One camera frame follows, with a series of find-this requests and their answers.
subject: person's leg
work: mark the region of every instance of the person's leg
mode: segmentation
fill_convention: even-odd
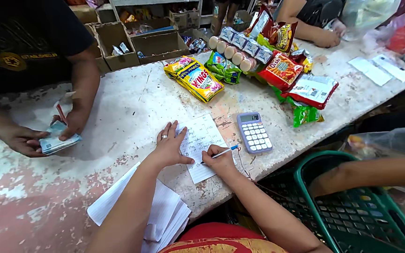
[[[213,35],[220,35],[221,26],[223,26],[223,20],[225,19],[226,12],[228,10],[229,0],[220,0],[218,1],[218,18],[217,23],[215,24],[215,29]]]
[[[235,1],[229,5],[228,16],[226,20],[227,26],[233,27],[233,18],[235,17],[235,13],[237,12],[238,9],[239,4],[235,3]]]

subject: gold logo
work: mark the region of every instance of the gold logo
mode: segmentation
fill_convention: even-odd
[[[13,71],[22,71],[26,69],[26,62],[21,57],[14,53],[3,52],[0,54],[1,67]]]

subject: black t-shirt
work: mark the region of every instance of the black t-shirt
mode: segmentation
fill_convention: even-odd
[[[0,0],[0,94],[69,81],[93,41],[63,0]]]

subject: dirty white surface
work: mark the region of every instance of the dirty white surface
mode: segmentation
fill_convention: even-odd
[[[157,133],[168,121],[185,122],[210,113],[225,141],[234,145],[242,141],[237,114],[259,112],[274,150],[250,155],[243,149],[240,155],[245,169],[260,179],[405,89],[396,79],[379,87],[348,65],[357,56],[374,56],[365,56],[358,44],[342,41],[333,49],[319,49],[297,43],[314,55],[315,75],[340,83],[323,110],[323,123],[293,128],[291,113],[278,104],[272,90],[243,77],[239,85],[226,85],[203,104],[168,79],[164,63],[158,62],[101,79],[79,144],[48,158],[27,158],[0,141],[0,252],[83,252],[96,227],[86,208],[154,149]],[[203,63],[209,55],[196,58]],[[19,124],[45,130],[54,102],[70,88],[61,84],[0,102],[11,107]],[[194,185],[185,165],[165,168],[159,179],[181,196],[192,218],[232,196],[216,176]]]

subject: handwritten note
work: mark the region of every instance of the handwritten note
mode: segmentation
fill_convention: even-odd
[[[180,133],[184,127],[187,127],[187,134],[180,146],[180,151],[182,155],[195,160],[194,164],[187,164],[187,168],[193,183],[197,184],[215,175],[209,166],[200,164],[203,161],[201,152],[207,151],[211,144],[221,147],[227,147],[227,145],[210,114],[178,124],[176,132]]]

